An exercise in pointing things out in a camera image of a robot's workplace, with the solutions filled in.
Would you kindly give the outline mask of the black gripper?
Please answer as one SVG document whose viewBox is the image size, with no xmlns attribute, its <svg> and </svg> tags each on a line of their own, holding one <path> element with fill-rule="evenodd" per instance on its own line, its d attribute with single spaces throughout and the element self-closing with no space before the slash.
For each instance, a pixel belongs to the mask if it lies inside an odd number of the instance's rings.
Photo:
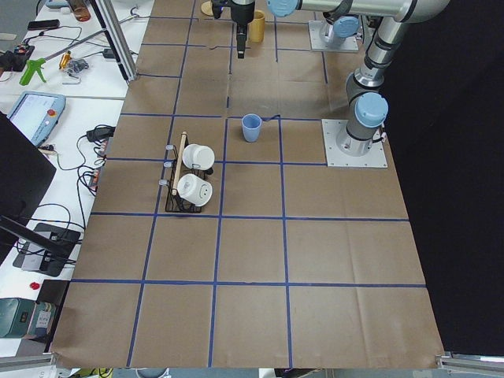
<svg viewBox="0 0 504 378">
<path fill-rule="evenodd" d="M 246 51 L 247 25 L 254 19 L 254 0 L 231 0 L 231 18 L 236 22 L 236 47 L 238 59 L 243 59 Z"/>
</svg>

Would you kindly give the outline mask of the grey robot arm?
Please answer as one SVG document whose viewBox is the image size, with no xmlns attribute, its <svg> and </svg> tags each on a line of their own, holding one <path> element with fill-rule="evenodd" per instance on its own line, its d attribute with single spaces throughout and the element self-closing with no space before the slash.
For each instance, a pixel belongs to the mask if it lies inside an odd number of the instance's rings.
<svg viewBox="0 0 504 378">
<path fill-rule="evenodd" d="M 441 13 L 448 1 L 268 1 L 269 12 L 287 17 L 293 12 L 318 11 L 325 17 L 362 15 L 382 17 L 362 65 L 346 80 L 349 119 L 336 136 L 335 144 L 345 154 L 360 157 L 369 152 L 376 130 L 384 123 L 388 104 L 379 94 L 384 72 L 391 64 L 410 24 L 430 20 Z"/>
<path fill-rule="evenodd" d="M 354 52 L 358 50 L 356 34 L 360 28 L 357 16 L 341 16 L 335 20 L 326 17 L 320 31 L 323 49 L 327 51 Z"/>
</svg>

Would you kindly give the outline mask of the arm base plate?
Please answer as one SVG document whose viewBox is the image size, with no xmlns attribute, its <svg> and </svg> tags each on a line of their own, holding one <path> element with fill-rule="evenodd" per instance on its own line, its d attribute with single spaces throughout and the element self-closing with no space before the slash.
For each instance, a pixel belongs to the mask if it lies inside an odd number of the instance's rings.
<svg viewBox="0 0 504 378">
<path fill-rule="evenodd" d="M 324 20 L 309 22 L 309 37 L 312 51 L 356 54 L 359 50 L 356 38 L 337 36 L 332 25 Z"/>
<path fill-rule="evenodd" d="M 353 139 L 347 133 L 348 120 L 322 119 L 322 134 L 329 168 L 385 169 L 387 159 L 380 130 L 367 141 Z"/>
</svg>

